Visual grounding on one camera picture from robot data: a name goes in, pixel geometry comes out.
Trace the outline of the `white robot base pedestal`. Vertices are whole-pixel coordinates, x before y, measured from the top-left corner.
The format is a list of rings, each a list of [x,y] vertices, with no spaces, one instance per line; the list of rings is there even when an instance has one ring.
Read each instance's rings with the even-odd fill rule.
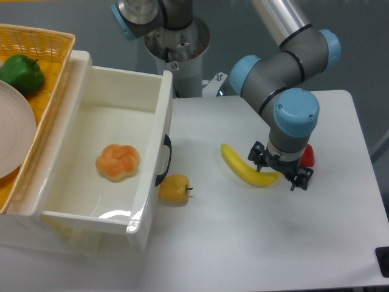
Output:
[[[173,74],[176,97],[202,96],[202,59],[209,45],[209,28],[197,16],[182,30],[160,27],[145,35],[145,46],[156,61],[158,73]]]

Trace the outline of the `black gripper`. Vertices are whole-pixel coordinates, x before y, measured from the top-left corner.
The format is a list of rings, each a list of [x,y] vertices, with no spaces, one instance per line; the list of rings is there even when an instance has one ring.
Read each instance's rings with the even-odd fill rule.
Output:
[[[290,191],[307,190],[314,170],[309,167],[299,167],[304,150],[302,148],[297,152],[288,153],[281,151],[271,142],[264,146],[256,141],[247,158],[256,165],[257,172],[266,167],[287,174],[287,180],[292,184]]]

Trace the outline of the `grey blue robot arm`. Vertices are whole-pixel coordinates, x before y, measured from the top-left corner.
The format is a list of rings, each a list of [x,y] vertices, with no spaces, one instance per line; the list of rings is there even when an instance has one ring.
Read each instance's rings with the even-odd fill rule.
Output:
[[[248,159],[256,173],[271,168],[293,188],[305,190],[313,170],[302,157],[320,106],[300,84],[339,61],[340,41],[329,30],[315,30],[295,1],[252,4],[280,51],[268,60],[245,56],[229,74],[231,87],[270,128],[267,144],[256,142]],[[158,69],[173,74],[174,97],[202,95],[202,56],[210,31],[193,14],[191,1],[118,1],[111,13],[126,39],[143,38]]]

